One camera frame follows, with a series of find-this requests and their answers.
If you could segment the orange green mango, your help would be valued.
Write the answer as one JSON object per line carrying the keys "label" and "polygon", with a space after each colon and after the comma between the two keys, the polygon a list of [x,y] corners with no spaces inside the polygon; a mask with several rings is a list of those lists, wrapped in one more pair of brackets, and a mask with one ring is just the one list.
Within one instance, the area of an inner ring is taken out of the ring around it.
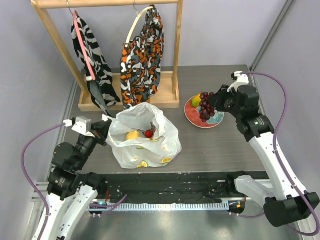
{"label": "orange green mango", "polygon": [[190,105],[193,107],[193,108],[197,108],[200,106],[201,104],[201,93],[199,93],[198,95],[194,96],[191,101],[190,101]]}

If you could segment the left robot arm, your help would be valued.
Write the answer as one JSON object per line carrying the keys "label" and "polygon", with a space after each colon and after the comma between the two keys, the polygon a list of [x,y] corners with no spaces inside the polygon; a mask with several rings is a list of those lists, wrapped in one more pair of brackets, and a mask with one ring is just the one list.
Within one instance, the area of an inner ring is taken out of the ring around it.
{"label": "left robot arm", "polygon": [[69,240],[90,203],[102,199],[107,192],[104,177],[80,171],[97,145],[106,146],[111,120],[92,123],[77,117],[65,123],[79,137],[76,145],[63,142],[54,149],[55,168],[48,177],[45,209],[33,236],[35,240]]}

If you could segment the yellow pear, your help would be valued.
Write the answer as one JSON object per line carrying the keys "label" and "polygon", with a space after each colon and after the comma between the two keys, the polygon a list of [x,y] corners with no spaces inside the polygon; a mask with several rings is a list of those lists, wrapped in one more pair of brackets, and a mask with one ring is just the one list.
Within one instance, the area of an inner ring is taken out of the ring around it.
{"label": "yellow pear", "polygon": [[141,135],[140,135],[140,129],[138,130],[134,130],[134,131],[131,131],[129,132],[126,137],[125,137],[125,140],[128,141],[128,140],[133,140],[133,139],[137,139],[137,138],[140,138]]}

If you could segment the red cherry bunch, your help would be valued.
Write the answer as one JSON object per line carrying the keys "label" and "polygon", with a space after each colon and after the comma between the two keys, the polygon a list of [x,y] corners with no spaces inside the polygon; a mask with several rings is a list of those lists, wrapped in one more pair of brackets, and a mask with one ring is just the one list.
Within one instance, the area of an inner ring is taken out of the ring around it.
{"label": "red cherry bunch", "polygon": [[152,139],[157,130],[156,126],[152,122],[150,123],[150,125],[151,125],[150,129],[144,132],[144,136],[148,139]]}

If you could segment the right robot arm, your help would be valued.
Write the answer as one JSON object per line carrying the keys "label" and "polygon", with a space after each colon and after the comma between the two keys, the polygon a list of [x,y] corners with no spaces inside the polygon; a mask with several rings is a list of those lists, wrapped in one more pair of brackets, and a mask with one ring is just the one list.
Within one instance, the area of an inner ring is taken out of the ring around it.
{"label": "right robot arm", "polygon": [[317,193],[308,192],[294,174],[275,138],[273,125],[260,113],[259,99],[254,86],[230,90],[228,85],[222,85],[208,100],[216,110],[235,118],[238,131],[257,153],[272,184],[268,188],[250,175],[241,175],[226,184],[226,193],[233,198],[240,194],[251,198],[277,228],[313,215],[320,198]]}

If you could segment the white plastic bag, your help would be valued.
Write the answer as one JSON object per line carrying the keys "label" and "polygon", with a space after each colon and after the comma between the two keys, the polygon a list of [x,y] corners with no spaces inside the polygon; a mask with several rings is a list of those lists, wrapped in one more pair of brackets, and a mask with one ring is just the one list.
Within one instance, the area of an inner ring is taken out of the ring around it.
{"label": "white plastic bag", "polygon": [[[182,150],[179,130],[162,110],[147,102],[121,111],[115,118],[103,115],[102,120],[112,121],[106,143],[123,169],[163,167]],[[151,128],[151,123],[156,132],[149,139],[144,133]],[[139,129],[139,138],[126,140],[129,132]]]}

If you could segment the purple grape bunch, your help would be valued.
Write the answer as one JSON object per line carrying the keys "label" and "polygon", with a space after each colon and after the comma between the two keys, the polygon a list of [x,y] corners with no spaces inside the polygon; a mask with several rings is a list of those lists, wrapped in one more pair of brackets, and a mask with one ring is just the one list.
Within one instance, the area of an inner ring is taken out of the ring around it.
{"label": "purple grape bunch", "polygon": [[215,115],[215,108],[209,102],[209,97],[213,96],[213,92],[202,92],[200,94],[200,111],[199,116],[202,122],[207,122],[211,117]]}

